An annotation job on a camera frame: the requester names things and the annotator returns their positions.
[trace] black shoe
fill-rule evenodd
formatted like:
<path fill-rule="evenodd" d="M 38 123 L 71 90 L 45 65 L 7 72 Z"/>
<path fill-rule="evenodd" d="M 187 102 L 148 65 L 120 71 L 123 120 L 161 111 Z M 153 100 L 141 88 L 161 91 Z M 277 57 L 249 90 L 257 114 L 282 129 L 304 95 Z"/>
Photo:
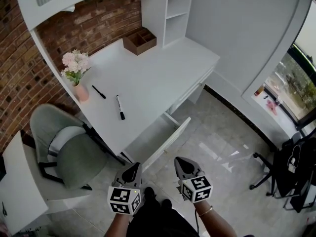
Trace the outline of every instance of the black shoe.
<path fill-rule="evenodd" d="M 161 204 L 162 208 L 172 208 L 172 203 L 169 199 L 165 199 Z"/>
<path fill-rule="evenodd" d="M 145 189 L 144 195 L 145 195 L 145 201 L 156 200 L 155 192 L 154 192 L 153 188 L 151 188 L 151 187 L 147 187 Z"/>

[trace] wooden organizer box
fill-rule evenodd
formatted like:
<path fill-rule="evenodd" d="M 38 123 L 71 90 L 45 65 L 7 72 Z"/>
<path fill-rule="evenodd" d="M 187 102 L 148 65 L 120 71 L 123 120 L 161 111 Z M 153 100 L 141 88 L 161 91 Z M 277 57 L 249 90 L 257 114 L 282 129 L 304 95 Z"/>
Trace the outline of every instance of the wooden organizer box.
<path fill-rule="evenodd" d="M 140 28 L 123 37 L 124 48 L 136 55 L 157 45 L 157 38 L 147 28 Z"/>

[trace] window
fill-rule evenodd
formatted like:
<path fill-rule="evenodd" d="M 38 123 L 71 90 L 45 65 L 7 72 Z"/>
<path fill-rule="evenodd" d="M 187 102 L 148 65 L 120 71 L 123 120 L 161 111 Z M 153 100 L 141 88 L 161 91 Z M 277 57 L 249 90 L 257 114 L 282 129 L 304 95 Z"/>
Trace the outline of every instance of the window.
<path fill-rule="evenodd" d="M 283 101 L 280 107 L 298 130 L 309 134 L 316 128 L 316 68 L 311 57 L 293 44 L 265 84 L 270 96 Z"/>

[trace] fiducial marker cube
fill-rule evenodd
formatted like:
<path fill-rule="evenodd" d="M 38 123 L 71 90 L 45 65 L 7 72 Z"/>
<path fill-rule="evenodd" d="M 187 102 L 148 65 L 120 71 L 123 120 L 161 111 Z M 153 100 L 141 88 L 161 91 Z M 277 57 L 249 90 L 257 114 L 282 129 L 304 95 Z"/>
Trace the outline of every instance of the fiducial marker cube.
<path fill-rule="evenodd" d="M 140 190 L 109 187 L 108 204 L 112 212 L 133 215 L 140 202 Z"/>
<path fill-rule="evenodd" d="M 181 180 L 181 194 L 192 203 L 200 202 L 209 198 L 213 191 L 213 185 L 206 176 Z"/>

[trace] red brick wall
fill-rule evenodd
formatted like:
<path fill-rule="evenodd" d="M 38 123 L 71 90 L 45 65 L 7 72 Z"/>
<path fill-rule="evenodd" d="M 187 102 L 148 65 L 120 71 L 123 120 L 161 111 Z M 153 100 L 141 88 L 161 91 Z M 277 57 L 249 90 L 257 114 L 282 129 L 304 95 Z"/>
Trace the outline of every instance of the red brick wall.
<path fill-rule="evenodd" d="M 85 0 L 38 26 L 59 69 L 75 48 L 89 55 L 141 26 L 140 0 Z M 24 23 L 17 0 L 0 0 L 0 153 L 18 130 L 31 135 L 29 119 L 42 103 L 75 114 L 78 106 L 46 65 Z"/>
<path fill-rule="evenodd" d="M 40 24 L 38 32 L 61 70 L 64 53 L 78 49 L 91 55 L 141 25 L 140 0 L 85 0 L 74 12 L 59 12 Z"/>

